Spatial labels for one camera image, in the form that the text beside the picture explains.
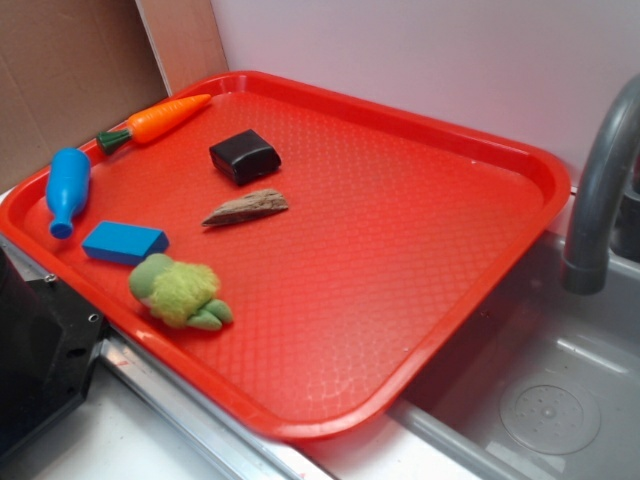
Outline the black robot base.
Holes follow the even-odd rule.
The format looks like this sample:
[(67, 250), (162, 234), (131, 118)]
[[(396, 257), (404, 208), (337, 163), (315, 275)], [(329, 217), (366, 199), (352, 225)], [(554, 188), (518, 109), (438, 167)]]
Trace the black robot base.
[(61, 279), (26, 280), (1, 254), (1, 462), (79, 407), (107, 321)]

